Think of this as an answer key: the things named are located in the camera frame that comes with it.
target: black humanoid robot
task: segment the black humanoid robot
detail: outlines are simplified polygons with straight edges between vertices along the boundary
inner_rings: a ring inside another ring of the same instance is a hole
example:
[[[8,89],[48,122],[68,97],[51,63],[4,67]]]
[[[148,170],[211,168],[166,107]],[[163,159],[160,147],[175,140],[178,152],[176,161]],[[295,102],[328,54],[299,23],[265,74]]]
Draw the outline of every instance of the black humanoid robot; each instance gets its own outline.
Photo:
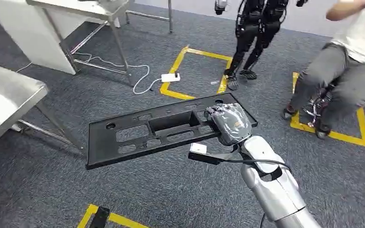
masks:
[[[308,0],[298,0],[297,6],[301,7]],[[220,15],[227,4],[226,0],[216,0],[215,11]],[[236,71],[243,61],[244,55],[250,49],[252,43],[257,38],[255,47],[248,57],[240,75],[245,76],[248,80],[254,80],[257,75],[251,70],[257,63],[262,51],[269,46],[275,34],[280,30],[283,20],[286,16],[286,6],[288,0],[242,0],[236,19],[236,37],[237,49],[229,69],[224,71],[227,78],[228,88],[237,90],[239,84],[236,77]]]

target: wall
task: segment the wall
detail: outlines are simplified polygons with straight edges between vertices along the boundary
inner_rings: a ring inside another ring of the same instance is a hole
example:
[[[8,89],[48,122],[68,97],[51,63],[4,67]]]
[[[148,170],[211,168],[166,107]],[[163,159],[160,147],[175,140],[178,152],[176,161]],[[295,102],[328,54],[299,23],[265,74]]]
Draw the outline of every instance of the wall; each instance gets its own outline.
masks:
[[[167,0],[135,0],[136,3],[167,8]],[[348,21],[332,22],[325,19],[326,11],[336,0],[309,0],[304,7],[296,7],[296,0],[290,0],[288,16],[282,25],[285,29],[332,36]],[[173,9],[219,17],[214,12],[214,0],[172,0]],[[228,11],[220,17],[236,19],[240,0],[229,0]]]

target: shoe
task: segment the shoe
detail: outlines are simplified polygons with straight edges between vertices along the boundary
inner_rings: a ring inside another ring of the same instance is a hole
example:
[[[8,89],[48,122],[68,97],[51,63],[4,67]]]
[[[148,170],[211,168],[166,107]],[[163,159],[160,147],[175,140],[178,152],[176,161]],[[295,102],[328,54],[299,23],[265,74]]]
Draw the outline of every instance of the shoe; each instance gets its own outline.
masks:
[[[319,139],[326,139],[328,135],[331,133],[331,127],[322,124],[320,121],[317,121],[315,128],[316,128],[316,135]]]
[[[236,76],[227,76],[227,87],[230,90],[237,90],[239,88],[239,82]]]
[[[282,119],[284,120],[289,120],[291,119],[296,113],[298,112],[298,110],[293,110],[290,111],[288,109],[288,107],[284,108],[283,111],[280,113],[280,116],[282,117]]]
[[[252,70],[242,70],[240,71],[240,75],[245,76],[247,80],[257,79],[257,74]]]

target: white t-shirt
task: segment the white t-shirt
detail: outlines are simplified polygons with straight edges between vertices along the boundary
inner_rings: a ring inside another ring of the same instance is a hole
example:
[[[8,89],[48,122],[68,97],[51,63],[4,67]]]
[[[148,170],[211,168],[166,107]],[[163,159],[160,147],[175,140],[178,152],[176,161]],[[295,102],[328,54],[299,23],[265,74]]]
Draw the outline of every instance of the white t-shirt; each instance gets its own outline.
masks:
[[[332,42],[345,46],[351,58],[365,63],[365,9],[352,17],[349,26],[335,34]]]

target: man's knee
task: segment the man's knee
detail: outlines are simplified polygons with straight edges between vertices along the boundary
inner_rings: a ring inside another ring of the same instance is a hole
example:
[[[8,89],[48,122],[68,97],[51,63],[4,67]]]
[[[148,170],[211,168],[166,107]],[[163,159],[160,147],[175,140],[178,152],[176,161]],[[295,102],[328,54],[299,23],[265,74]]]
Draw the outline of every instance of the man's knee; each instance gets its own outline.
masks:
[[[365,106],[365,98],[361,97],[354,90],[335,90],[332,92],[333,99],[339,101],[343,106],[357,109]]]
[[[300,80],[306,85],[325,87],[329,82],[324,80],[324,70],[312,64],[300,73]]]

